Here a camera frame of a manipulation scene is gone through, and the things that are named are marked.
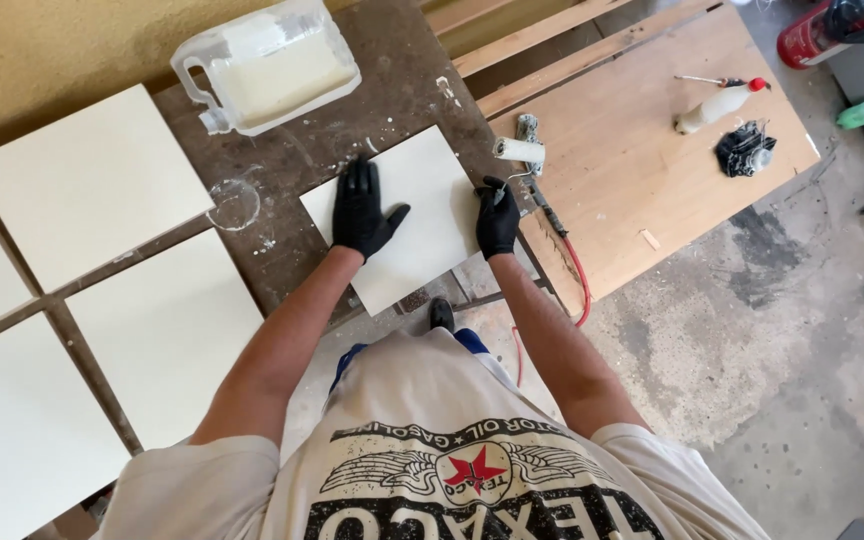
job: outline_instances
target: blue shorts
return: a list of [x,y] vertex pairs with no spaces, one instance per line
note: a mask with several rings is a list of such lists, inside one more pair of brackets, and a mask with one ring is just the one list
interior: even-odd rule
[[[456,341],[462,343],[462,346],[465,349],[474,355],[478,355],[479,353],[487,354],[489,352],[489,349],[486,349],[486,346],[482,344],[482,340],[479,339],[478,334],[468,328],[462,328],[453,333],[452,336]],[[339,384],[339,379],[342,378],[342,374],[345,373],[349,364],[353,363],[355,355],[361,353],[366,347],[368,347],[368,345],[365,343],[356,343],[355,345],[352,345],[352,348],[349,349],[348,352],[339,358],[339,365],[335,370],[335,380],[332,381],[332,385],[328,388],[329,394],[331,394],[332,390],[335,389],[335,386]]]

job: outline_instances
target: red bottle cap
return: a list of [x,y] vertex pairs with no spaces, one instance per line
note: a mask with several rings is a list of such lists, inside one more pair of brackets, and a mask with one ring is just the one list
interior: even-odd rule
[[752,92],[758,92],[765,88],[765,79],[762,77],[755,77],[752,80],[749,80],[749,90]]

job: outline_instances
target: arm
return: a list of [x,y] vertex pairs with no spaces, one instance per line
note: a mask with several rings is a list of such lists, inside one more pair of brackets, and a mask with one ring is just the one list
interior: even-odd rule
[[476,236],[518,325],[522,343],[561,410],[565,424],[591,437],[610,424],[649,429],[616,373],[592,342],[542,292],[513,254],[519,209],[510,195],[495,204],[498,178],[486,178]]
[[289,398],[306,373],[335,304],[359,267],[392,239],[409,213],[404,204],[386,219],[380,200],[378,169],[359,157],[339,178],[332,249],[248,341],[190,444],[264,436],[282,445]]

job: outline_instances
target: black glove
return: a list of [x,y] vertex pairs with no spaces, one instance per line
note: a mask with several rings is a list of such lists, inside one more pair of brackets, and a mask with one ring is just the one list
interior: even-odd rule
[[[516,245],[519,230],[519,207],[512,190],[499,178],[486,176],[486,187],[478,187],[479,221],[475,224],[475,238],[486,261],[493,255],[511,253]],[[505,195],[496,204],[496,194],[505,188]]]
[[378,167],[359,155],[339,176],[332,211],[332,245],[345,246],[369,257],[392,239],[412,206],[402,204],[389,219],[382,215]]

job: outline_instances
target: winged emblem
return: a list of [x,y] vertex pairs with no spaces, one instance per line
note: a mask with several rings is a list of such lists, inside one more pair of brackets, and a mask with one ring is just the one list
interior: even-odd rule
[[617,484],[598,463],[571,449],[546,446],[521,446],[500,442],[512,464],[518,465],[519,476],[527,484],[538,485],[558,479],[574,479],[582,473]]
[[431,495],[437,484],[435,462],[434,454],[414,449],[368,453],[333,469],[318,492],[349,484],[376,483],[383,487],[404,486],[419,495]]

